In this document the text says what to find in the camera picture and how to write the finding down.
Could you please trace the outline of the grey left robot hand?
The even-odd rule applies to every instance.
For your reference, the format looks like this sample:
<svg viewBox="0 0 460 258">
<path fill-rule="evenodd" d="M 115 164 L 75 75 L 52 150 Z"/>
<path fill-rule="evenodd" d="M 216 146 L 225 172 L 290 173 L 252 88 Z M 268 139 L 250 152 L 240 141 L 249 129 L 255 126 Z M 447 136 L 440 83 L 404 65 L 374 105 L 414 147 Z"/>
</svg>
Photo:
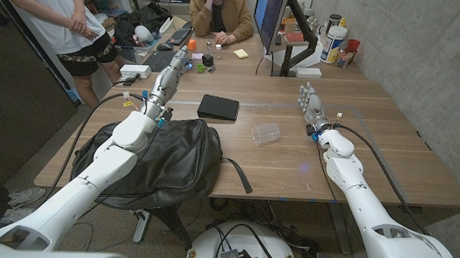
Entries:
<svg viewBox="0 0 460 258">
<path fill-rule="evenodd" d="M 190 63 L 187 55 L 188 46 L 185 45 L 174 55 L 170 65 L 161 70 L 150 92 L 150 101 L 156 101 L 157 104 L 164 105 L 172 99 L 176 93 L 180 78 Z"/>
</svg>

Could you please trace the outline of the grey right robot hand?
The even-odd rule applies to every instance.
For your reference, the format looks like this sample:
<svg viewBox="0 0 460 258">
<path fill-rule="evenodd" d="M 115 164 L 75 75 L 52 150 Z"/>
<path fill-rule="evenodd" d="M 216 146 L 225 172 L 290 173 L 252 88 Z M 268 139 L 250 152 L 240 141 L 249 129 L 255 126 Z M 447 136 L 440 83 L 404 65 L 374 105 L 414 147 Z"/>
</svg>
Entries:
<svg viewBox="0 0 460 258">
<path fill-rule="evenodd" d="M 322 102 L 316 95 L 315 88 L 310 82 L 306 85 L 299 86 L 300 97 L 298 99 L 299 106 L 305 115 L 305 121 L 307 124 L 313 127 L 321 127 L 324 124 L 328 124 Z"/>
</svg>

